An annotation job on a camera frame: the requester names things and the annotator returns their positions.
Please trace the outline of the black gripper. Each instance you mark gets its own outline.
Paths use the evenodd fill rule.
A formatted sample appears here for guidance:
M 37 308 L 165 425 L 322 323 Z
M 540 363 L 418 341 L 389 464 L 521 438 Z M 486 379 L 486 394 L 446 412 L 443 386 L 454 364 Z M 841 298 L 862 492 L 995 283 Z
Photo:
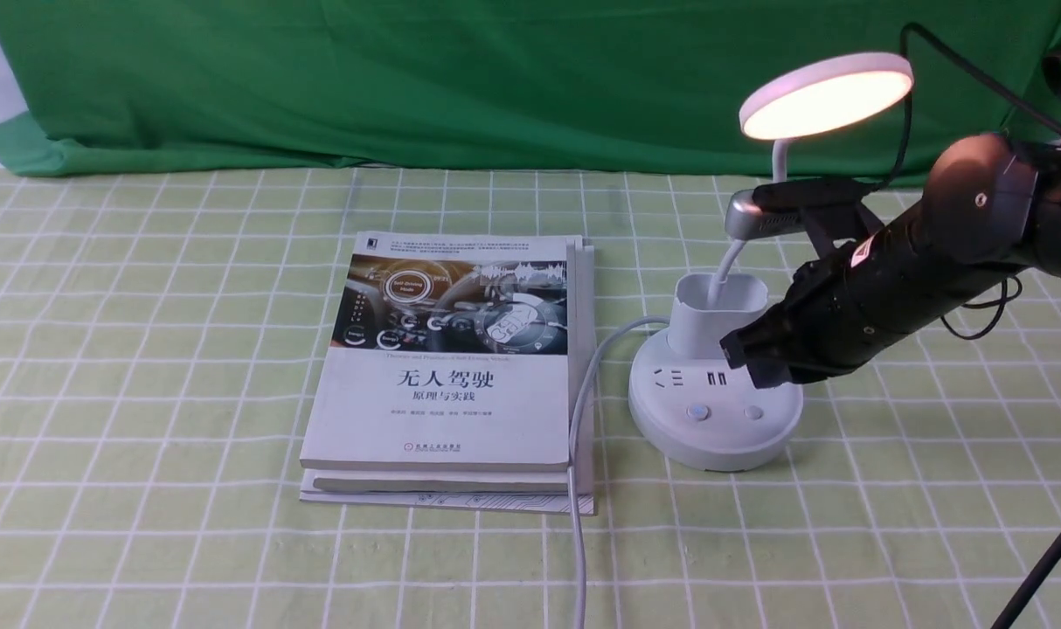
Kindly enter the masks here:
M 926 242 L 917 202 L 860 243 L 802 267 L 766 321 L 721 337 L 731 368 L 747 368 L 759 390 L 848 375 L 951 311 L 998 289 L 1021 270 L 1006 263 L 963 266 Z

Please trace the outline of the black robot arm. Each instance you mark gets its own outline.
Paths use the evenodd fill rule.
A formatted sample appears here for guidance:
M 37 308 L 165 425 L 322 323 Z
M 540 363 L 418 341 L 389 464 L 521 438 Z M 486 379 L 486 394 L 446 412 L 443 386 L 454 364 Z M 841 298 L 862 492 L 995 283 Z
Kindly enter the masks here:
M 758 389 L 848 375 L 884 350 L 1034 268 L 1061 279 L 1061 147 L 998 133 L 958 140 L 919 200 L 883 223 L 868 184 L 766 184 L 762 210 L 797 216 L 818 255 L 785 297 L 721 338 Z

